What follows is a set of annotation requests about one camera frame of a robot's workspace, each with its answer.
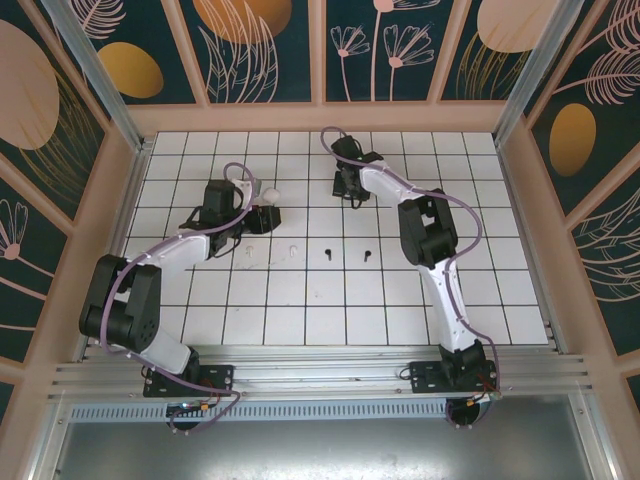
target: flower illustration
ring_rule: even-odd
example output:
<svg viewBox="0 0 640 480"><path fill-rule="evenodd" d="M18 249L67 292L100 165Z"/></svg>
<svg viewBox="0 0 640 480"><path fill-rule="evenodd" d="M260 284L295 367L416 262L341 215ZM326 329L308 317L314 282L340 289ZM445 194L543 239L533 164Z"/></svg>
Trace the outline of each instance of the flower illustration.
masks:
<svg viewBox="0 0 640 480"><path fill-rule="evenodd" d="M15 260L20 256L20 243L27 228L29 210L16 202L15 213L6 199L0 200L0 258Z"/></svg>
<svg viewBox="0 0 640 480"><path fill-rule="evenodd" d="M340 56L340 65L342 67L342 83L344 84L344 92L347 95L347 101L351 101L349 95L349 86L347 85L347 75L344 68L344 59L353 55L367 53L371 46L365 43L366 36L362 31L362 25L359 27L347 27L342 31L341 27L333 27L331 29L331 40L336 47Z"/></svg>
<svg viewBox="0 0 640 480"><path fill-rule="evenodd" d="M398 26L393 25L384 29L384 46L391 66L391 84L389 86L389 100L393 100L393 79L396 68L410 67L433 61L434 51L427 48L431 44L429 26L407 27L398 38Z"/></svg>
<svg viewBox="0 0 640 480"><path fill-rule="evenodd" d="M422 8L435 7L440 0L373 0L373 6L378 11L376 24L373 30L373 53L371 55L371 101L376 101L376 53L378 50L378 32L380 30L380 18L383 13L394 10L420 10Z"/></svg>

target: enclosure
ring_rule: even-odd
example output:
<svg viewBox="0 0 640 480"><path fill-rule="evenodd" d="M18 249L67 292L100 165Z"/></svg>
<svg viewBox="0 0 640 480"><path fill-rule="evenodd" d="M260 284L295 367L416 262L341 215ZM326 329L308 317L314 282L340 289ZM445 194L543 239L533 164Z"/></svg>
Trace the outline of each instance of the enclosure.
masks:
<svg viewBox="0 0 640 480"><path fill-rule="evenodd" d="M3 2L2 478L637 478L638 32L637 0ZM402 374L440 359L438 299L397 208L334 195L327 126L481 222L450 203L500 365L473 429ZM281 224L163 277L160 326L240 395L174 437L185 399L79 319L230 163Z"/></svg>

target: purple cable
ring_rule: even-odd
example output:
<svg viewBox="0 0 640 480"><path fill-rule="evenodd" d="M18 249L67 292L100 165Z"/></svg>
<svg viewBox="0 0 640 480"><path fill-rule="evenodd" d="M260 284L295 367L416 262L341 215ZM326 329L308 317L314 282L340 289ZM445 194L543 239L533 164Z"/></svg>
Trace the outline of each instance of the purple cable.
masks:
<svg viewBox="0 0 640 480"><path fill-rule="evenodd" d="M166 247L168 245L171 245L171 244L173 244L173 243L175 243L178 240L181 240L183 238L189 238L189 237L198 236L198 235L209 235L209 234L212 234L212 233L218 233L218 232L222 232L224 230L227 230L228 228L233 227L234 225L236 225L239 222L241 222L242 219L244 217L246 217L247 214L251 211L251 207L253 205L253 201L255 200L256 193L257 193L255 191L255 179L253 177L253 174L251 173L251 171L247 167L245 167L241 163L231 162L231 163L228 163L224 167L224 170L223 170L223 176L227 180L228 180L227 171L231 167L240 167L247 174L247 178L249 180L249 183L251 184L251 194L249 196L249 201L247 202L247 206L244 207L242 212L240 212L240 214L236 218L231 220L229 223L227 223L225 225L222 225L221 227L210 228L210 229L207 229L207 230L197 230L197 231L188 232L188 233L184 233L184 234L174 235L173 237L167 238L166 240L163 240L162 242L158 243L157 245L151 247L147 252L142 253L141 255L139 255L138 257L136 257L132 261L130 261L122 269L122 271L116 276L116 279L113 282L113 286L111 287L111 290L109 291L109 295L107 296L107 301L106 301L106 303L104 305L104 311L102 312L102 320L101 320L101 323L100 323L100 344L102 345L102 349L105 352L107 352L109 355L118 355L118 354L122 354L122 353L131 353L133 356L135 356L135 358L140 363L142 363L146 367L154 369L155 371L157 371L161 375L164 375L165 377L167 377L169 380L172 380L172 381L174 381L176 383L179 383L180 385L192 388L194 390L200 390L202 392L207 392L207 393L217 393L217 394L225 394L225 395L233 394L233 395L236 396L235 400L233 400L229 405L227 405L218 415L213 417L211 420L207 420L206 422L202 422L202 423L198 424L196 427L191 429L192 432L193 431L201 431L201 430L204 430L205 428L208 428L211 425L213 425L220 417L225 415L236 403L238 403L238 401L240 400L240 392L237 392L235 390L224 390L224 389L221 389L221 388L203 387L203 386L197 385L195 383L187 382L187 381L182 380L181 378L178 378L175 375L167 372L166 370L163 370L162 368L159 368L159 367L149 363L148 361L144 360L140 356L136 355L134 352L126 352L124 350L116 352L116 351L111 350L109 348L109 344L107 343L107 324L109 322L109 314L111 313L111 307L113 306L113 302L115 300L116 294L118 293L118 288L120 287L120 284L122 284L122 281L124 280L125 276L139 262L149 258L151 255L153 255L155 252L159 251L160 249L162 249L162 248L164 248L164 247Z"/></svg>
<svg viewBox="0 0 640 480"><path fill-rule="evenodd" d="M405 180L404 178L400 177L393 170L391 170L389 168L381 167L380 165L376 165L376 164L359 162L357 160L351 160L349 158L345 158L345 157L341 157L340 155L337 155L336 153L333 152L333 150L331 150L331 148L329 147L329 145L327 145L327 142L324 139L324 136L325 136L325 134L327 132L337 132L341 136L346 136L346 132L344 130L342 130L341 128L334 127L334 126L324 127L322 129L322 131L320 132L320 143L322 144L322 147L330 155L332 155L334 158L336 158L337 160L340 160L340 161L342 161L344 163L348 163L348 164L351 164L351 165L355 165L357 167L368 167L368 168L372 168L374 170L378 170L379 172L382 172L383 174L388 175L391 178L393 178L395 181L400 183L400 185L402 185L403 187L407 188L410 192L419 193L420 195L425 195L427 197L432 197L432 198L441 198L443 200L447 200L448 202L453 202L453 203L461 206L462 208L464 208L467 212L469 212L469 214L475 220L476 226L478 227L478 233L476 234L476 238L473 240L473 242L471 242L471 245L469 245L467 248L464 248L461 251L459 251L458 253L456 253L445 264L445 270L444 270L444 273L445 273L445 285L447 287L447 293L449 294L449 299L451 300L451 304L453 305L453 309L454 309L454 311L456 313L456 316L458 317L457 320L459 320L460 323L462 323L462 325L464 325L464 327L467 330L469 330L471 333L473 333L477 337L483 338L487 342L489 342L489 345L491 346L491 351L493 352L493 358L494 358L494 361L495 361L495 365L496 365L496 390L499 391L500 390L500 365L499 365L499 362L498 362L498 351L496 349L496 345L493 342L493 339L491 337L489 337L488 335L485 335L484 333L480 333L476 329L472 328L471 325L469 325L469 322L467 322L465 320L465 318L462 316L462 314L460 312L460 308L458 307L458 304L456 303L456 299L453 296L453 289L451 287L451 276L450 276L451 272L449 271L449 267L451 266L451 263L454 260L460 258L465 253L470 252L473 248L476 247L476 245L478 245L480 243L480 240L482 239L482 220L480 220L480 217L478 216L478 214L469 205L464 203L462 200L459 200L459 199L457 199L455 197L452 197L451 195L447 195L447 194L444 194L444 193L438 193L438 192L431 192L429 190L423 190L421 188L417 188L415 185L412 185L407 180Z"/></svg>

